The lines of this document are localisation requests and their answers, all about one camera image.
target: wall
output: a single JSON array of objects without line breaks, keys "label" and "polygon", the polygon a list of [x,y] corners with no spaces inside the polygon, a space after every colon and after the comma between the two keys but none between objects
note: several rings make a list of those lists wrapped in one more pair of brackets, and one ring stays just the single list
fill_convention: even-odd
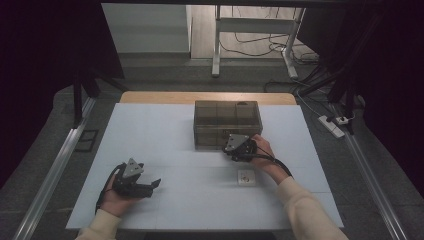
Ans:
[{"label": "wall", "polygon": [[103,3],[102,7],[118,53],[190,51],[190,6]]}]

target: box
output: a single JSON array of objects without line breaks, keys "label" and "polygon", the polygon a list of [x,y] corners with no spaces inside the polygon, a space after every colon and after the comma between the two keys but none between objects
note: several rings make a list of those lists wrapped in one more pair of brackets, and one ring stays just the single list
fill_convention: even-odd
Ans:
[{"label": "box", "polygon": [[261,134],[258,102],[196,101],[193,129],[196,149],[222,149],[230,134]]}]

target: beige sleeve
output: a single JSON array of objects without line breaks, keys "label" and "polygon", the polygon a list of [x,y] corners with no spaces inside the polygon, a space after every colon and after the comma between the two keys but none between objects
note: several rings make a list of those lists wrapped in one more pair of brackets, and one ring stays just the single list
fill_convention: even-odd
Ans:
[{"label": "beige sleeve", "polygon": [[277,188],[296,239],[348,239],[325,212],[321,203],[292,177]]},{"label": "beige sleeve", "polygon": [[96,216],[88,228],[81,229],[77,240],[110,240],[115,239],[116,230],[121,219],[112,214],[97,210]]}]

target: gray carpet floor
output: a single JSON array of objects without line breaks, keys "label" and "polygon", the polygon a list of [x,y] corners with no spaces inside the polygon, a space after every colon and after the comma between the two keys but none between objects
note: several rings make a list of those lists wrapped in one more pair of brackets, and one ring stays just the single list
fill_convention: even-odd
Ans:
[{"label": "gray carpet floor", "polygon": [[[263,92],[270,80],[283,84],[270,86],[269,92],[288,92],[296,83],[288,79],[281,60],[225,60],[220,78],[211,77],[210,60],[157,57],[121,56],[125,80],[121,83],[131,90],[142,91],[218,91]],[[314,66],[299,65],[300,79]],[[80,142],[71,156],[61,180],[43,213],[32,239],[74,239],[76,232],[65,229],[91,163],[101,142],[115,103],[121,92],[98,80],[102,90],[85,130],[98,132],[92,149]],[[310,95],[323,99],[321,93]],[[352,154],[344,139],[335,139],[317,120],[317,116],[302,107],[315,148],[328,179],[342,217],[343,231],[350,239],[391,239],[385,222],[376,207]],[[307,100],[319,113],[326,110],[321,103]],[[365,126],[361,107],[355,110],[355,136],[370,161],[389,200],[410,239],[424,239],[424,200],[409,182],[396,161]],[[37,140],[22,160],[21,165],[1,189],[0,239],[11,239],[15,234],[32,199],[41,186],[53,160],[61,148],[73,123],[72,89],[56,94],[54,109]],[[274,232],[277,239],[294,239],[291,231]],[[118,239],[145,239],[145,233],[119,231]]]}]

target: person's right hand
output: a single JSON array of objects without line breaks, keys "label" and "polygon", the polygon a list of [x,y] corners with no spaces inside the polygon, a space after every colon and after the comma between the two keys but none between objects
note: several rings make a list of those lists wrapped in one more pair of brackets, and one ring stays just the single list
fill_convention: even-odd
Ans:
[{"label": "person's right hand", "polygon": [[[272,157],[275,157],[271,149],[271,144],[265,138],[256,134],[252,137],[252,140],[254,140],[256,142],[256,145],[258,146],[258,149],[256,151],[257,154],[271,155]],[[268,159],[253,158],[250,162],[255,167],[268,173],[277,184],[280,184],[284,179],[289,177],[286,171],[284,171],[280,166]]]}]

